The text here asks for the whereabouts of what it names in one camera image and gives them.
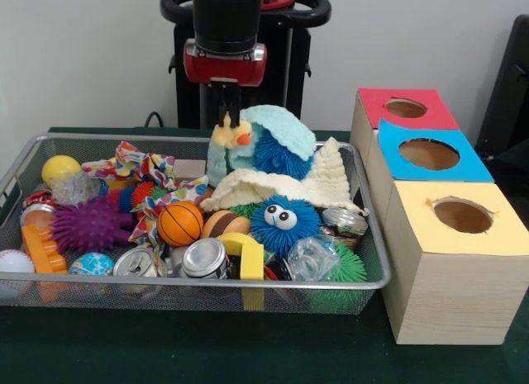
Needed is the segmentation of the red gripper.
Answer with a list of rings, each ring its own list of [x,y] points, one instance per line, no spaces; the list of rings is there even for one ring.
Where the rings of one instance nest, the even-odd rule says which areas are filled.
[[[265,75],[267,49],[264,44],[242,55],[216,55],[188,39],[183,48],[183,65],[192,83],[222,83],[218,88],[218,118],[223,119],[231,105],[231,127],[240,125],[241,88],[259,87]]]

